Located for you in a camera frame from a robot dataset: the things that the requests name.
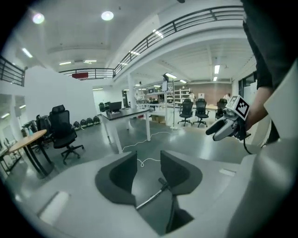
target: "table leg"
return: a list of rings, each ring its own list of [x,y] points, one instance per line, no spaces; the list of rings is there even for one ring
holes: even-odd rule
[[[117,132],[117,127],[114,126],[114,127],[112,128],[112,130],[113,130],[113,136],[114,136],[114,140],[115,140],[115,142],[116,142],[116,145],[117,145],[119,154],[121,154],[121,153],[123,153],[123,151],[122,151],[122,147],[121,147],[120,140],[119,140],[119,136],[118,136],[118,132]]]
[[[1,162],[1,160],[3,160],[3,162],[4,162],[5,166],[6,166],[6,169],[4,168],[4,166],[3,166],[2,162]],[[2,169],[4,170],[4,172],[5,172],[6,175],[8,176],[8,173],[7,173],[8,166],[7,166],[7,164],[6,164],[5,160],[4,160],[4,158],[0,159],[0,164],[1,164],[1,167],[2,167]]]
[[[151,138],[150,138],[149,114],[148,114],[148,112],[145,114],[145,117],[146,117],[147,141],[151,141]]]
[[[40,168],[40,170],[42,171],[42,173],[43,173],[44,175],[48,175],[47,171],[44,169],[44,167],[42,167],[41,163],[40,163],[40,162],[38,161],[38,159],[36,158],[36,156],[35,156],[35,154],[34,154],[32,148],[31,148],[31,146],[30,146],[30,145],[27,145],[26,147],[27,147],[27,149],[29,150],[29,152],[30,152],[30,154],[31,154],[31,156],[32,156],[32,158],[33,158],[33,160],[34,160],[34,162],[35,162],[35,163],[37,164],[37,166]]]
[[[127,130],[129,129],[129,119],[128,119],[127,122],[126,122],[126,129],[127,129]]]
[[[30,160],[31,164],[32,164],[33,167],[36,169],[36,171],[37,171],[38,173],[41,173],[41,170],[37,167],[37,165],[35,164],[35,162],[32,160],[31,155],[29,154],[29,152],[28,152],[26,146],[24,147],[24,151],[25,151],[25,153],[26,153],[28,159]]]
[[[102,123],[104,125],[104,128],[106,129],[106,133],[107,133],[108,137],[110,137],[109,134],[108,134],[108,129],[107,129],[107,125],[106,125],[105,119],[103,117],[102,117]]]
[[[52,164],[52,161],[50,160],[50,158],[48,157],[47,153],[45,152],[41,142],[38,143],[40,149],[41,149],[41,152],[43,153],[43,155],[46,157],[46,160],[49,162],[49,164]]]

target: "white cable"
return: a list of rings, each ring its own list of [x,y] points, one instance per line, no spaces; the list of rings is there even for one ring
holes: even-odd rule
[[[174,135],[178,135],[177,133],[176,133],[176,134],[171,134],[171,133],[169,133],[169,132],[157,132],[157,133],[152,134],[152,135],[150,136],[150,138],[151,138],[152,136],[157,135],[157,134],[160,134],[160,133],[167,133],[167,134],[170,134],[170,135],[172,135],[172,136],[174,136]],[[135,146],[135,145],[137,145],[137,144],[144,143],[145,141],[147,141],[147,140],[144,140],[144,141],[142,141],[142,142],[138,142],[138,143],[136,143],[136,144],[134,144],[134,145],[128,145],[128,146],[125,146],[125,147],[123,147],[122,151],[124,151],[124,149],[127,148],[127,147]]]
[[[160,161],[160,160],[153,159],[153,158],[148,158],[148,159],[150,159],[150,160],[154,160],[154,161]],[[141,162],[141,167],[143,168],[143,167],[144,167],[144,162],[145,162],[146,160],[148,160],[148,159],[145,159],[144,161],[141,161],[140,159],[137,159],[137,160],[139,160],[139,161]]]

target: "railing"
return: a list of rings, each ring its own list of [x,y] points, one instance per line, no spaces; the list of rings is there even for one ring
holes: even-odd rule
[[[222,21],[222,20],[243,20],[244,10],[241,6],[223,6],[213,7],[193,13],[189,13],[179,17],[158,29],[155,29],[150,35],[141,40],[134,48],[132,48],[120,63],[113,70],[113,77],[116,76],[122,69],[124,69],[133,59],[138,57],[141,53],[152,47],[157,42],[169,37],[184,29],[198,26],[208,22]]]
[[[24,86],[25,70],[13,65],[7,59],[0,56],[0,80]]]
[[[79,80],[87,79],[111,79],[115,76],[115,70],[110,68],[84,68],[61,71],[69,77],[73,77]]]

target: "window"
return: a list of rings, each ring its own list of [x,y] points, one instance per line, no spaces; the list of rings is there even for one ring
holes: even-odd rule
[[[251,85],[251,83],[256,82],[257,79],[257,72],[253,72],[252,74],[246,76],[245,78],[238,81],[238,87],[239,87],[239,95],[243,97],[244,95],[244,87],[248,87]]]

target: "computer monitor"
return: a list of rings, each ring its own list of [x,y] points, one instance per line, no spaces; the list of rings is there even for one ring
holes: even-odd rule
[[[121,109],[122,102],[111,102],[109,106],[111,112],[118,112]]]

